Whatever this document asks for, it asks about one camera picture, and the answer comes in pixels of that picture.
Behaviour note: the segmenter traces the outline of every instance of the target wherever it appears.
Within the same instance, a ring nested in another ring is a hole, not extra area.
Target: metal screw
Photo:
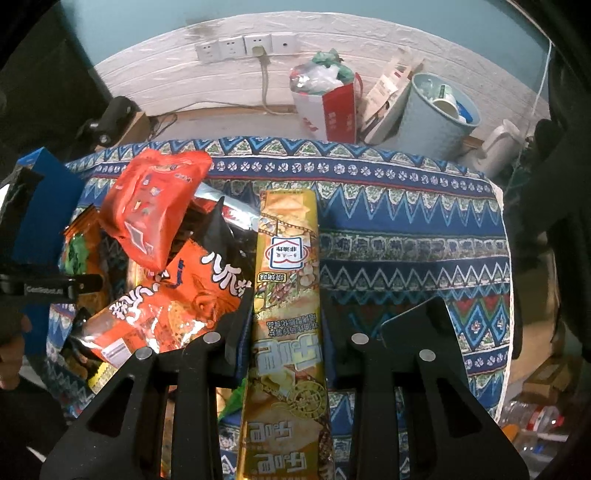
[[[353,343],[357,345],[365,345],[367,342],[369,342],[369,337],[364,333],[354,333],[351,335],[351,340],[353,340]]]
[[[421,350],[418,355],[421,357],[421,360],[426,362],[433,362],[433,360],[436,358],[435,352],[433,350],[429,350],[428,348]]]
[[[143,346],[135,351],[135,357],[138,360],[146,360],[147,358],[150,358],[152,352],[153,350],[149,346]]]
[[[203,341],[205,343],[218,343],[222,336],[217,332],[207,332],[203,335]]]

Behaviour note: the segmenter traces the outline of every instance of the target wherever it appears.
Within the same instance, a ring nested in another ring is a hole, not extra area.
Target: finger
[[[22,356],[25,351],[25,340],[22,335],[13,338],[10,343],[0,346],[0,361],[5,363],[22,363]]]
[[[14,390],[18,387],[18,384],[21,382],[21,377],[18,375],[16,377],[7,378],[5,380],[0,380],[0,390]]]
[[[29,317],[27,317],[26,315],[23,315],[21,318],[21,328],[22,331],[25,333],[29,333],[33,330],[33,325],[31,325],[31,321],[29,320]]]

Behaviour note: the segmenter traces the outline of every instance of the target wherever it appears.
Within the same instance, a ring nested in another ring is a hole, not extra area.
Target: blue wall
[[[339,12],[419,28],[486,57],[532,90],[548,41],[505,0],[61,0],[90,62],[186,25],[245,13]]]

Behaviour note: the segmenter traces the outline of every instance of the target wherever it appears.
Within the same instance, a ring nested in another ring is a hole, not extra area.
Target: brand logo
[[[265,250],[265,257],[273,270],[304,268],[304,260],[308,254],[308,248],[304,246],[300,236],[290,238],[274,236],[271,238],[271,245]]]
[[[63,295],[62,288],[45,288],[45,287],[30,287],[27,285],[25,291],[27,293],[43,293],[45,295]]]

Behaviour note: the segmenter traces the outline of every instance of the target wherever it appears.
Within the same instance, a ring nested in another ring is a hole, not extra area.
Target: orange snack bag
[[[144,150],[107,193],[100,209],[102,228],[139,265],[164,270],[173,238],[211,164],[205,152]]]
[[[119,368],[140,347],[168,352],[215,329],[225,313],[238,308],[251,286],[221,207],[220,203],[205,217],[162,280],[143,281],[78,326],[72,336]]]
[[[99,274],[103,277],[100,291],[80,295],[76,306],[85,307],[91,315],[109,303],[106,262],[100,257],[99,212],[90,205],[64,231],[66,247],[62,253],[63,270],[68,275]]]

